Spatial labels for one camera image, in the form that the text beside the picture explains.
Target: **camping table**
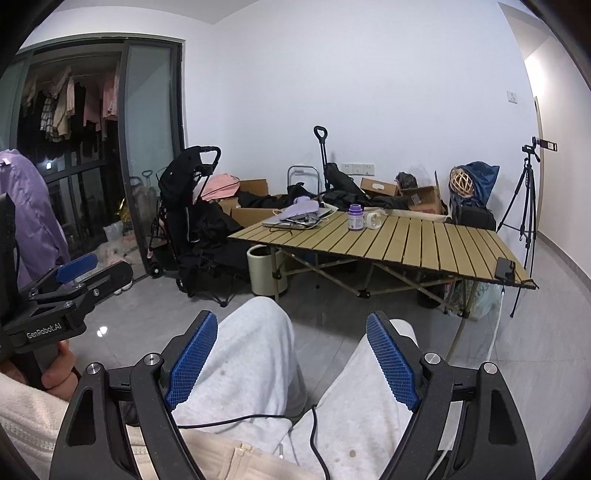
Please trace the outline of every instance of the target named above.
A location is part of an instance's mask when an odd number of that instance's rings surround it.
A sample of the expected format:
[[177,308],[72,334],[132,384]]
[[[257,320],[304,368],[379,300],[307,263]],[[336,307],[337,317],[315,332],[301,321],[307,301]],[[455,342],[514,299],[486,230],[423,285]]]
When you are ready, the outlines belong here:
[[[277,302],[278,279],[281,274],[275,256],[277,248],[281,248],[289,257],[304,265],[304,268],[287,272],[286,275],[314,271],[361,298],[403,290],[418,290],[424,293],[439,302],[446,310],[462,317],[447,355],[448,359],[470,315],[478,284],[501,284],[495,279],[496,262],[499,257],[515,262],[515,283],[506,284],[507,286],[532,290],[537,288],[525,268],[495,232],[461,225],[388,216],[379,230],[353,232],[348,228],[347,214],[337,212],[308,230],[268,228],[260,222],[231,237],[270,247]],[[298,256],[302,251],[315,254],[314,264]],[[318,254],[332,255],[340,259],[319,264]],[[327,267],[362,259],[370,261],[371,266],[361,289],[355,289],[324,271]],[[386,271],[406,285],[368,291],[374,267]],[[437,274],[439,279],[416,280],[417,272]],[[466,295],[468,280],[473,281],[469,296]],[[465,282],[461,308],[452,305],[449,298],[440,298],[426,289],[438,284],[454,284],[457,281]]]

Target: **purple bottle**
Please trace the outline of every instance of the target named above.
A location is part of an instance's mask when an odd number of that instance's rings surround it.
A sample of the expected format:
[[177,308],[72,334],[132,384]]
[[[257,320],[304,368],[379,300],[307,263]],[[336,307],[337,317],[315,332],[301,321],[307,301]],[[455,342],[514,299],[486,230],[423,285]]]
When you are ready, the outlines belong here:
[[349,230],[358,232],[365,229],[365,222],[363,220],[363,209],[361,205],[353,204],[349,207]]

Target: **light gray sweatpants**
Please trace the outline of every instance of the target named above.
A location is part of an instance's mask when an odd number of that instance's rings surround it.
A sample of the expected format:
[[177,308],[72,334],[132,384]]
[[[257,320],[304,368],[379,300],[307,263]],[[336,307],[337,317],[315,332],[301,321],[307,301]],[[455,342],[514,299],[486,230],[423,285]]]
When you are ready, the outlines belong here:
[[[416,342],[407,322],[392,324]],[[255,413],[292,416],[302,410],[306,399],[291,321],[275,302],[257,297],[220,324],[189,399],[173,416],[178,425]],[[334,480],[378,479],[411,418],[392,395],[366,337],[320,400],[317,415],[315,443]],[[323,478],[310,449],[312,425],[309,411],[293,427],[287,419],[255,419],[206,430],[275,455],[282,444],[286,460]]]

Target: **metal screw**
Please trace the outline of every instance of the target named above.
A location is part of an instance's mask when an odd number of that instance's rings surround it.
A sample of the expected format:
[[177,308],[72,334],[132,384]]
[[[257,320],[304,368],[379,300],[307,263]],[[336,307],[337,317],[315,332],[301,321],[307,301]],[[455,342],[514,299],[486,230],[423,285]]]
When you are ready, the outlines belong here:
[[146,365],[156,365],[158,362],[160,362],[160,356],[157,353],[149,353],[144,357]]
[[494,375],[499,371],[499,369],[495,364],[488,362],[484,364],[484,371],[488,374]]
[[430,365],[437,365],[441,361],[441,357],[436,353],[425,353],[425,361]]
[[100,364],[90,364],[88,367],[86,367],[86,372],[90,375],[100,372]]

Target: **blue gripper pad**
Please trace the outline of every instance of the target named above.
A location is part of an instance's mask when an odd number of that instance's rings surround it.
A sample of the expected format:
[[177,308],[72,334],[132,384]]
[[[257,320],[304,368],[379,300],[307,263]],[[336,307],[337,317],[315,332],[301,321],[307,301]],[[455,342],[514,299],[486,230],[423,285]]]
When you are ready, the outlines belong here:
[[166,403],[172,410],[189,397],[217,339],[217,318],[209,313],[170,372]]
[[369,344],[394,397],[409,410],[415,409],[420,400],[414,390],[413,371],[375,313],[368,317],[366,331]]
[[68,283],[75,278],[80,277],[86,272],[91,271],[98,265],[98,259],[95,254],[86,254],[70,263],[57,269],[56,281],[59,283]]

